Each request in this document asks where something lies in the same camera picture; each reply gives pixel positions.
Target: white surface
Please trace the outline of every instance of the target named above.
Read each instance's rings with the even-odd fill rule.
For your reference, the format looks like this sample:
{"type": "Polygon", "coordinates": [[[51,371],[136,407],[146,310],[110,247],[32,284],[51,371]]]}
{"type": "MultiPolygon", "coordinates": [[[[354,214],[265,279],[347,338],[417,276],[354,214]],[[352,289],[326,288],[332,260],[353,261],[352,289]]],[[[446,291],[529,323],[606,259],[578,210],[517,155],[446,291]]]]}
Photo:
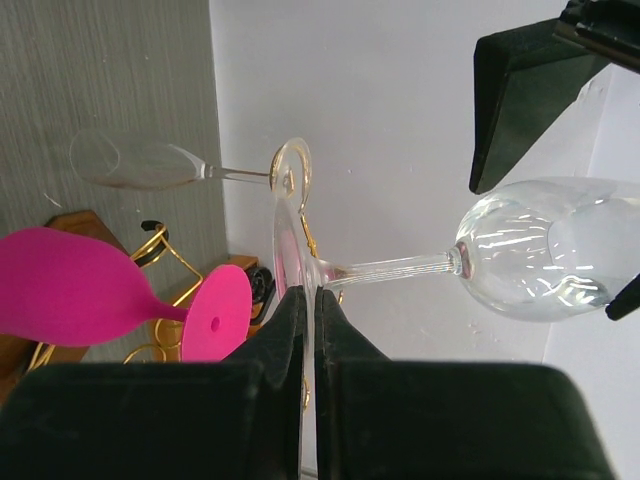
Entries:
{"type": "MultiPolygon", "coordinates": [[[[616,67],[589,176],[640,183],[640,76],[616,67]]],[[[603,313],[551,328],[545,362],[579,385],[619,478],[640,478],[640,312],[603,313]]]]}
{"type": "MultiPolygon", "coordinates": [[[[442,251],[477,200],[467,188],[475,43],[565,5],[212,0],[223,164],[264,171],[282,143],[301,136],[313,155],[308,219],[321,256],[354,263],[442,251]]],[[[608,84],[605,71],[508,181],[584,174],[608,84]]],[[[230,248],[269,265],[266,189],[226,182],[225,205],[230,248]]],[[[395,358],[542,359],[548,325],[498,317],[458,282],[434,275],[353,287],[344,309],[395,358]]],[[[308,467],[313,416],[305,415],[308,467]]]]}

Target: wine glass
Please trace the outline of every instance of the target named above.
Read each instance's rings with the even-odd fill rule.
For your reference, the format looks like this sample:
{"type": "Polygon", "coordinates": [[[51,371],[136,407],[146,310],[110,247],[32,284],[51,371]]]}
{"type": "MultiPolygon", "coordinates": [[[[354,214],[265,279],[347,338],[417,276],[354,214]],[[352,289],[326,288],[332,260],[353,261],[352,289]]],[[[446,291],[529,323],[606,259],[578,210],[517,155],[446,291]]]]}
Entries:
{"type": "Polygon", "coordinates": [[[285,155],[299,148],[299,139],[289,140],[274,156],[269,172],[260,173],[210,165],[178,145],[144,134],[86,129],[73,138],[69,160],[80,178],[114,188],[161,190],[212,178],[261,183],[276,196],[295,196],[292,201],[302,211],[309,194],[311,166],[292,163],[285,155]]]}
{"type": "Polygon", "coordinates": [[[436,255],[336,265],[303,247],[303,224],[279,198],[277,289],[282,295],[303,285],[311,313],[319,286],[338,291],[450,273],[499,314],[551,322],[607,305],[640,270],[640,186],[609,180],[546,178],[498,188],[467,212],[454,246],[436,255]]]}

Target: gray floor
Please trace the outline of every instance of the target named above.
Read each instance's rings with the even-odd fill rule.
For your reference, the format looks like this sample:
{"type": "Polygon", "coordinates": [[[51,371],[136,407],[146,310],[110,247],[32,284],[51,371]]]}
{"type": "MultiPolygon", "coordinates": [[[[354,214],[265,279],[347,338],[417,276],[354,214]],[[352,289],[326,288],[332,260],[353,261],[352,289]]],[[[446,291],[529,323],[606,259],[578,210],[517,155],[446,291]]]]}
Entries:
{"type": "MultiPolygon", "coordinates": [[[[2,0],[0,38],[0,236],[92,209],[130,251],[154,219],[195,266],[219,263],[219,181],[116,190],[77,179],[67,159],[74,134],[98,127],[159,134],[219,165],[208,1],[2,0]]],[[[189,277],[169,258],[145,272],[165,298],[189,277]]],[[[87,360],[119,360],[144,341],[145,329],[87,360]]]]}

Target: wine glass stem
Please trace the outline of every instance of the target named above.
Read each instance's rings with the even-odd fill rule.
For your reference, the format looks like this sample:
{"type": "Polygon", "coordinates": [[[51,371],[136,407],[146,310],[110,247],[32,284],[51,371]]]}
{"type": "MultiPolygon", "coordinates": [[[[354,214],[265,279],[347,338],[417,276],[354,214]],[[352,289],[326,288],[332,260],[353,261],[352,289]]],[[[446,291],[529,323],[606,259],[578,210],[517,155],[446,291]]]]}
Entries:
{"type": "Polygon", "coordinates": [[[456,247],[436,255],[401,258],[385,262],[360,263],[351,266],[337,266],[319,261],[324,287],[340,290],[358,283],[384,282],[399,278],[415,277],[428,273],[453,273],[462,271],[460,252],[456,247]]]}
{"type": "Polygon", "coordinates": [[[249,170],[235,170],[205,164],[202,178],[219,178],[222,180],[237,180],[239,182],[261,183],[269,186],[269,174],[252,172],[249,170]]]}

